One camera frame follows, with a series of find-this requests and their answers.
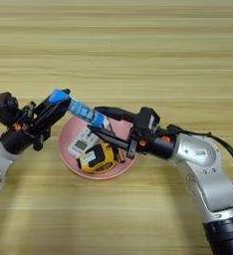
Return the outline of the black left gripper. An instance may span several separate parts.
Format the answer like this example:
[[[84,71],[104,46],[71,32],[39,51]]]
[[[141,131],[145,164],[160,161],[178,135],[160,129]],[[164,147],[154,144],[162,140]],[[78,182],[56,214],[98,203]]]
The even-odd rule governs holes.
[[[10,153],[22,153],[32,145],[39,151],[51,135],[50,127],[68,110],[70,92],[69,89],[54,89],[40,104],[30,102],[20,110],[14,122],[0,136],[4,148]]]

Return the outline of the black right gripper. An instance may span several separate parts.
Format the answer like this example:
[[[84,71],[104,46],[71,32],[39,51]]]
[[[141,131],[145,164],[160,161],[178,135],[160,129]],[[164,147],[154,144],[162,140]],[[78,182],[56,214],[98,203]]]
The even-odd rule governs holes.
[[[135,118],[134,113],[120,108],[95,107],[95,110],[106,117],[117,121],[127,121],[132,123]],[[147,139],[132,130],[128,137],[128,144],[126,140],[117,137],[113,132],[105,128],[89,126],[89,130],[101,140],[108,142],[113,146],[126,149],[126,156],[131,159],[134,159],[136,153],[151,154],[159,158],[169,159],[173,154],[175,146],[175,137],[171,135],[163,135],[154,139]]]

